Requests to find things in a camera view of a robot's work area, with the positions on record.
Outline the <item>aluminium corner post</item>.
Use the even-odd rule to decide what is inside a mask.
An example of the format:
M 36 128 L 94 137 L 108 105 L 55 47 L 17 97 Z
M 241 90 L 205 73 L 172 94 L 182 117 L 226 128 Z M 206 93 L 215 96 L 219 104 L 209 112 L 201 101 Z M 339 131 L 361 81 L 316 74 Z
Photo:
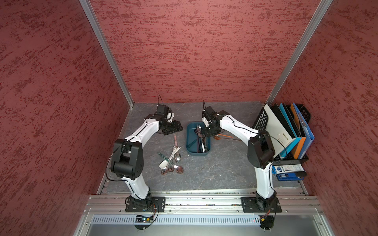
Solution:
M 294 66 L 296 65 L 297 61 L 299 60 L 300 56 L 302 55 L 303 51 L 305 50 L 307 44 L 309 43 L 310 39 L 312 38 L 313 34 L 315 33 L 316 29 L 318 28 L 320 22 L 322 21 L 323 17 L 325 16 L 326 12 L 328 11 L 329 7 L 332 4 L 332 0 L 321 0 L 318 4 L 314 14 L 312 15 L 307 27 L 305 28 L 297 46 L 295 47 L 291 57 L 289 58 L 286 66 L 284 67 L 282 73 L 280 74 L 275 86 L 273 87 L 272 91 L 270 92 L 267 100 L 265 101 L 266 104 L 272 105 L 275 98 L 277 97 L 279 91 L 284 86 L 287 78 L 289 77 L 291 71 L 293 70 Z
M 115 75 L 116 77 L 116 80 L 128 102 L 128 105 L 133 108 L 134 107 L 134 100 L 132 98 L 132 95 L 129 91 L 129 89 L 127 88 L 125 82 L 124 82 L 124 79 L 123 79 L 123 76 L 121 74 L 121 71 L 117 65 L 117 62 L 113 56 L 113 53 L 111 52 L 111 49 L 109 47 L 109 44 L 106 40 L 106 37 L 103 33 L 103 30 L 101 29 L 101 26 L 99 24 L 99 21 L 95 15 L 95 12 L 94 12 L 94 9 L 90 3 L 89 0 L 79 0 L 83 10 L 84 10 L 84 13 L 89 21 L 89 24 L 105 54 L 105 57 L 113 71 L 113 74 Z

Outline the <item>green patterned spoon handle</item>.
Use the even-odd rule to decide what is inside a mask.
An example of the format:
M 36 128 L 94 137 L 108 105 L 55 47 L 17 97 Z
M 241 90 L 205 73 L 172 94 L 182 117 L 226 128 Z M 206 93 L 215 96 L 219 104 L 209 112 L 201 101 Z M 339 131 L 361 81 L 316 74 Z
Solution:
M 162 154 L 160 152 L 158 152 L 158 155 L 163 159 L 163 161 L 161 163 L 167 163 L 167 164 L 169 164 L 169 162 L 170 162 L 169 158 L 167 158 L 164 154 Z

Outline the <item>teal folder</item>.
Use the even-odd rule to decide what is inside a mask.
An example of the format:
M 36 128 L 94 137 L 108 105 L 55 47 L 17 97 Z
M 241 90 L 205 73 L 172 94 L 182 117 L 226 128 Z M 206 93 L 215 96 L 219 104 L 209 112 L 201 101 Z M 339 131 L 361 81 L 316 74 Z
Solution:
M 279 109 L 280 109 L 281 113 L 283 114 L 286 122 L 288 123 L 288 125 L 290 127 L 290 131 L 292 132 L 292 134 L 295 137 L 295 141 L 292 142 L 292 143 L 295 143 L 295 145 L 292 145 L 292 149 L 293 149 L 298 142 L 297 141 L 297 132 L 298 131 L 297 131 L 297 127 L 296 127 L 295 122 L 294 122 L 292 111 L 290 110 L 290 108 L 287 105 L 284 105 L 282 103 L 279 105 Z

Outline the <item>teal plastic storage box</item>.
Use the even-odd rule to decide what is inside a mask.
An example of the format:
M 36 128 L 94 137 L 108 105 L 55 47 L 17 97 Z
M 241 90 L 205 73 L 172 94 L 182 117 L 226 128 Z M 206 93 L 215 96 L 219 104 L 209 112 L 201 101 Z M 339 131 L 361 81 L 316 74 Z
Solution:
M 204 131 L 205 124 L 203 122 L 191 122 L 187 125 L 186 150 L 192 156 L 206 156 L 211 149 L 210 138 L 204 135 L 200 138 L 199 126 L 200 130 Z

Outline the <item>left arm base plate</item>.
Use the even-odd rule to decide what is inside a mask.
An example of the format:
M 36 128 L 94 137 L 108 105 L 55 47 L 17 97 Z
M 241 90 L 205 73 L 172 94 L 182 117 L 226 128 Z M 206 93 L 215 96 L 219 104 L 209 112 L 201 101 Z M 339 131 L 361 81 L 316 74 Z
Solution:
M 136 199 L 129 196 L 125 200 L 125 212 L 164 212 L 165 197 L 148 195 L 146 199 Z

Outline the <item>right aluminium corner post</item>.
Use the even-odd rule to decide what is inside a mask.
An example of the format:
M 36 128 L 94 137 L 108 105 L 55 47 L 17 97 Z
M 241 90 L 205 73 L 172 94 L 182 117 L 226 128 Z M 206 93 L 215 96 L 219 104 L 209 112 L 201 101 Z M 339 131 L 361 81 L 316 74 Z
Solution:
M 286 66 L 284 67 L 282 73 L 280 74 L 275 86 L 273 87 L 272 91 L 270 92 L 267 100 L 265 101 L 266 104 L 272 105 L 275 98 L 277 97 L 279 91 L 284 86 L 287 78 L 289 77 L 291 71 L 293 70 L 294 66 L 296 65 L 297 61 L 299 60 L 300 56 L 302 55 L 303 51 L 305 50 L 307 44 L 309 43 L 310 39 L 312 38 L 313 34 L 315 33 L 316 29 L 318 28 L 320 22 L 322 21 L 323 17 L 325 16 L 326 12 L 328 11 L 329 7 L 332 4 L 332 0 L 321 0 L 318 4 L 314 14 L 312 15 L 307 27 L 305 28 L 297 46 L 295 47 L 291 57 L 289 58 Z

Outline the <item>white folder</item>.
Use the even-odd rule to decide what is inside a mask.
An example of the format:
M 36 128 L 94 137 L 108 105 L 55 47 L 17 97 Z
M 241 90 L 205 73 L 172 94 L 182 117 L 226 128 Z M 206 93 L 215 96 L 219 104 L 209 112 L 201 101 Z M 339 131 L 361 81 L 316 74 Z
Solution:
M 271 108 L 268 104 L 265 104 L 264 110 L 268 116 L 265 130 L 271 137 L 275 150 L 274 157 L 279 156 L 280 159 L 284 159 L 291 151 L 290 145 L 295 141 L 295 137 L 279 108 Z

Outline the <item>blue binder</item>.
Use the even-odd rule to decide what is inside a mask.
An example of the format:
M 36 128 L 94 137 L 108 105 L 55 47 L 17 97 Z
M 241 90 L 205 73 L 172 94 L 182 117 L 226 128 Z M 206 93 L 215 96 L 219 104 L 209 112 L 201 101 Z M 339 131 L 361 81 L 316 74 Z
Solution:
M 292 103 L 292 106 L 293 106 L 293 109 L 294 109 L 294 111 L 295 111 L 295 113 L 298 117 L 299 126 L 300 126 L 300 128 L 302 128 L 303 134 L 306 137 L 305 142 L 303 144 L 303 147 L 302 147 L 302 149 L 299 153 L 299 159 L 302 159 L 305 156 L 307 150 L 309 149 L 309 147 L 312 144 L 315 137 L 314 137 L 309 125 L 308 125 L 308 122 L 305 120 L 305 117 L 301 113 L 298 106 L 295 103 Z

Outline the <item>pink riveted spoon handle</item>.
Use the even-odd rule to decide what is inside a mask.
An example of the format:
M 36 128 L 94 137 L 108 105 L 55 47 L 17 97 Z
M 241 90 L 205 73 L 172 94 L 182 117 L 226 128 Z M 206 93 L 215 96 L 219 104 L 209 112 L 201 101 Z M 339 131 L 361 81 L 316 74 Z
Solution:
M 178 148 L 178 143 L 177 143 L 177 136 L 176 134 L 174 134 L 174 141 L 175 141 L 175 148 Z

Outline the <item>blue box under rack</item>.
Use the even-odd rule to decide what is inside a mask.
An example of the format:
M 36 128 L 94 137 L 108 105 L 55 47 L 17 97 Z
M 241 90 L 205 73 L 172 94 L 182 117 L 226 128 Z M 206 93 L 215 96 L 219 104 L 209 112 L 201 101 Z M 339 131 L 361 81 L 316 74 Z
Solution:
M 302 181 L 307 176 L 307 172 L 300 164 L 273 166 L 272 173 L 278 181 Z

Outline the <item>orange plastic spoon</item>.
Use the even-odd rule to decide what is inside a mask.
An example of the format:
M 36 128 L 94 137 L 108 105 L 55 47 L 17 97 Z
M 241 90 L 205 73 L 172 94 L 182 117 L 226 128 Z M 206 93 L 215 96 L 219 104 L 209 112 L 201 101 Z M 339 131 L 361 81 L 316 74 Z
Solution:
M 227 135 L 222 135 L 222 134 L 217 134 L 214 136 L 214 138 L 216 140 L 220 140 L 220 139 L 234 139 L 232 136 L 227 136 Z

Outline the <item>silver steel spoon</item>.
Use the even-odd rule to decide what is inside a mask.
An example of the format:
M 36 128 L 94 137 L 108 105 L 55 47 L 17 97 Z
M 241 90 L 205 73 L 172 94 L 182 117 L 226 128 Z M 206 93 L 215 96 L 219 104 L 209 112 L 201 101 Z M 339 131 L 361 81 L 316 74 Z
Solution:
M 197 136 L 198 136 L 200 142 L 203 142 L 202 127 L 199 124 L 196 126 L 196 133 L 197 133 Z

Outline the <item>black mesh file rack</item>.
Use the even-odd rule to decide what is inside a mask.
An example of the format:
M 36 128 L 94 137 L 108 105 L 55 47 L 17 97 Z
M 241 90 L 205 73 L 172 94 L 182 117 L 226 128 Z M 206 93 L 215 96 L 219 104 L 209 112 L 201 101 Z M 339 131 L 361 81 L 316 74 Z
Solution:
M 271 108 L 279 108 L 279 105 L 274 104 L 270 106 Z M 269 133 L 265 130 L 268 123 L 268 116 L 264 110 L 264 107 L 261 109 L 258 118 L 255 120 L 253 124 L 253 129 L 258 130 L 260 133 L 258 134 L 258 139 L 262 143 L 262 150 L 272 150 L 275 155 L 275 150 L 272 144 L 271 137 Z M 279 156 L 276 158 L 273 155 L 273 165 L 279 166 L 279 165 L 302 165 L 303 163 L 307 162 L 309 160 L 309 157 L 307 154 L 302 159 L 294 159 L 293 155 L 291 154 L 291 151 L 289 154 L 287 154 L 286 158 L 280 159 Z

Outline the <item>aluminium front rail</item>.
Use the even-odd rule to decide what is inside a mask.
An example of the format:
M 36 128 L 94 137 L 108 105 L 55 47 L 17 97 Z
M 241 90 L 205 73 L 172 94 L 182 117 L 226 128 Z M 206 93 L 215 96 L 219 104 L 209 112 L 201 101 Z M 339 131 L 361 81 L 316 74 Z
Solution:
M 316 196 L 281 195 L 277 202 L 266 210 L 258 210 L 254 200 L 243 195 L 209 195 L 209 194 L 166 194 L 156 195 L 164 197 L 160 211 L 164 214 L 210 214 L 210 215 L 323 215 L 324 211 Z M 92 195 L 85 206 L 86 214 L 125 214 L 136 210 L 127 195 Z

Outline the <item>left aluminium corner post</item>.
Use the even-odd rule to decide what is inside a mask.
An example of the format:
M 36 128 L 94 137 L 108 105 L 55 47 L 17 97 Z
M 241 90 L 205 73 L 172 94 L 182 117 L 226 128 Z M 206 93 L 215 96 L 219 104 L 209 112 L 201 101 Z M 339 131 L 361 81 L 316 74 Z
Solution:
M 125 82 L 124 82 L 124 79 L 123 79 L 123 76 L 121 74 L 121 71 L 117 65 L 117 62 L 113 56 L 113 53 L 111 52 L 111 49 L 109 47 L 109 44 L 106 40 L 106 37 L 103 33 L 103 30 L 101 29 L 101 26 L 99 24 L 99 21 L 95 15 L 95 12 L 94 12 L 94 9 L 90 3 L 89 0 L 79 0 L 83 10 L 84 10 L 84 13 L 89 21 L 89 24 L 105 54 L 105 57 L 113 71 L 113 74 L 115 75 L 116 77 L 116 80 L 128 102 L 128 105 L 133 108 L 134 107 L 134 100 L 132 98 L 132 95 L 129 91 L 129 89 L 127 88 Z

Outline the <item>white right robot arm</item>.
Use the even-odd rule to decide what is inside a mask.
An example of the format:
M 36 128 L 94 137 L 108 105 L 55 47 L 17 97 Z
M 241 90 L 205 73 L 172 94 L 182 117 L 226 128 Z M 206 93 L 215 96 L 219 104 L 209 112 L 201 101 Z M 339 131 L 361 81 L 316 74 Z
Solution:
M 257 180 L 256 205 L 259 211 L 267 211 L 276 199 L 272 182 L 272 164 L 275 150 L 269 133 L 258 131 L 238 120 L 226 111 L 216 112 L 212 107 L 202 111 L 205 124 L 203 134 L 212 137 L 226 130 L 248 147 L 247 159 L 254 166 Z

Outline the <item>orange folder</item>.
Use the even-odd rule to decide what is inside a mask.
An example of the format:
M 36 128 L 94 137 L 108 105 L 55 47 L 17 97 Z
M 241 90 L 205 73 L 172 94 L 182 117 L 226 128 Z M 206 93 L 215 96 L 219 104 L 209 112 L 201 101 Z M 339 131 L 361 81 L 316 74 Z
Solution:
M 297 142 L 296 146 L 292 149 L 292 154 L 293 154 L 294 159 L 300 159 L 300 156 L 301 156 L 300 152 L 301 152 L 303 145 L 305 143 L 306 136 L 305 136 L 304 130 L 301 126 L 299 115 L 296 112 L 295 108 L 296 108 L 295 104 L 292 103 L 291 106 L 290 106 L 290 109 L 292 111 L 294 122 L 295 122 L 295 125 L 297 127 L 297 131 L 298 131 L 297 132 L 297 141 L 298 142 Z

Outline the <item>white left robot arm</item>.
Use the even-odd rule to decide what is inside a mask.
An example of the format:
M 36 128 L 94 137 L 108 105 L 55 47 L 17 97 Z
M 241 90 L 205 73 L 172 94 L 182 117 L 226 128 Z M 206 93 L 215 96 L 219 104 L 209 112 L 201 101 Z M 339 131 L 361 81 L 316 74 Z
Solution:
M 154 114 L 149 114 L 143 124 L 125 139 L 118 139 L 110 157 L 110 170 L 128 186 L 132 204 L 142 211 L 152 205 L 150 188 L 142 176 L 144 168 L 143 147 L 155 133 L 169 135 L 183 130 L 181 123 L 174 120 L 173 111 L 158 104 Z

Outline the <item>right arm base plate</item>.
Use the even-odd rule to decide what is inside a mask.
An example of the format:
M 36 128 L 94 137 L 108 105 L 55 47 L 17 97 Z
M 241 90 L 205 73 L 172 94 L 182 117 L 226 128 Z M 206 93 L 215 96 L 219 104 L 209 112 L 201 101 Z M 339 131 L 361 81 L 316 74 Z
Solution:
M 244 213 L 281 213 L 281 204 L 278 198 L 272 196 L 269 199 L 264 199 L 260 197 L 242 197 L 241 206 Z

